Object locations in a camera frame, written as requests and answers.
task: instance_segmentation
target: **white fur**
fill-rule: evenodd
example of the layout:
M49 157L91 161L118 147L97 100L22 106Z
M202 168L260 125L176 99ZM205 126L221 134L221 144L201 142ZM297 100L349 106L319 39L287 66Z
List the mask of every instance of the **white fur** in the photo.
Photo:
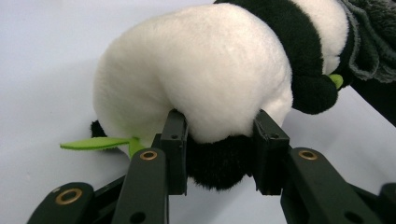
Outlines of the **white fur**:
M329 75L340 63L347 42L347 14L337 0L291 0L314 23L320 36L323 74Z
M149 146L168 111L199 143L251 135L264 109L281 125L291 108L289 60L273 31L241 7L190 7L116 39L99 62L93 104L109 136Z

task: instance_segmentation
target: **panda plush toy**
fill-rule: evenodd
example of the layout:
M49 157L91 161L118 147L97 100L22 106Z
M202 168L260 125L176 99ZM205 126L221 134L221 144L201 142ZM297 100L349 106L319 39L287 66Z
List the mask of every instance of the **panda plush toy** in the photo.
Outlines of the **panda plush toy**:
M136 25L98 64L93 139L129 139L120 149L132 156L131 147L149 147L176 109L189 125L188 175L205 188L229 189L250 173L261 109L280 126L292 108L329 109L354 77L396 79L395 39L371 29L367 14L355 16L365 12L355 5L218 0Z

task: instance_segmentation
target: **white background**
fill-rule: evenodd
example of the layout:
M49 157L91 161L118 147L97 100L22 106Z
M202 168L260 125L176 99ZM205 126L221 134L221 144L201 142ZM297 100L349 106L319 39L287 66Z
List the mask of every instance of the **white background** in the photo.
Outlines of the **white background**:
M125 174L119 152L75 152L95 120L92 75L112 39L138 22L207 0L2 0L0 3L0 223L25 223L53 189L82 181L99 189ZM292 111L293 147L321 151L346 181L378 193L396 182L396 130L352 89L318 116ZM170 223L286 223L279 197L246 178L217 193L189 182L170 197Z

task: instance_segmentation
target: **stuffed animal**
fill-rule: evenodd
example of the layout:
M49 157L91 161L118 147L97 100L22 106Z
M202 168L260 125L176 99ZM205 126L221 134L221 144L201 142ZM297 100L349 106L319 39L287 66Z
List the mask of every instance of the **stuffed animal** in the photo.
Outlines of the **stuffed animal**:
M188 175L205 188L228 189L250 172L259 110L278 125L292 106L320 113L335 104L344 80L359 75L359 30L351 29L358 22L345 3L230 2L149 19L109 46L93 88L99 121L92 136L110 137L93 138L99 147L128 144L121 150L132 156L151 145L175 108L189 125ZM382 64L394 64L389 55Z

